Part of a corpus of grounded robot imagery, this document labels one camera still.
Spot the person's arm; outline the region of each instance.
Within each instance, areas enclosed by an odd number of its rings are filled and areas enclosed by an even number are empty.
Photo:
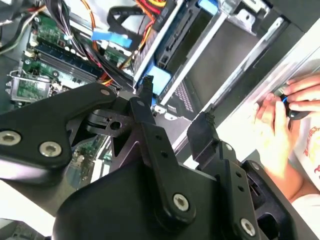
[[[300,122],[292,122],[289,129],[285,106],[271,93],[262,106],[256,104],[253,111],[260,160],[276,186],[291,203],[304,195],[319,194],[317,188],[288,163],[298,138]]]

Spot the white shirt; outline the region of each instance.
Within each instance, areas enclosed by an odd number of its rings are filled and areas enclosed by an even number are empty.
[[[301,120],[299,138],[289,159],[320,191],[320,117]],[[320,239],[320,194],[302,196],[292,205]]]

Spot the blue clip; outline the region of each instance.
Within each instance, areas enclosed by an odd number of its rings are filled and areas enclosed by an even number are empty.
[[[124,37],[123,35],[120,35],[118,33],[114,33],[114,32],[100,32],[100,31],[94,31],[92,33],[92,37],[91,39],[93,41],[97,41],[97,40],[106,40],[106,41],[110,41],[113,42],[115,44],[120,45],[121,47],[124,48],[129,48],[132,40]]]

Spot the hand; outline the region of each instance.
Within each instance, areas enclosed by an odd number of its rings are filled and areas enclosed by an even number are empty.
[[[292,121],[289,129],[285,106],[272,93],[261,107],[254,105],[251,116],[261,163],[268,171],[281,175],[298,139],[300,121]]]
[[[311,111],[310,117],[320,116],[320,73],[312,73],[287,82],[284,94],[289,108],[295,111]]]

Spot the motherboard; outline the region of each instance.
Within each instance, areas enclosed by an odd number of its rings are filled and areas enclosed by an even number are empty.
[[[92,44],[89,36],[83,36]],[[101,52],[105,59],[116,67],[128,58],[128,54],[117,49],[112,43],[100,47]],[[29,41],[17,69],[8,74],[11,81],[7,83],[7,92],[14,107],[21,108],[70,89],[97,82],[103,73],[101,68],[73,48],[68,36],[57,27],[53,19],[39,14],[31,24]],[[80,145],[73,151],[66,178],[75,190],[90,183],[95,159],[111,161],[110,142],[110,138],[98,135],[91,142]]]

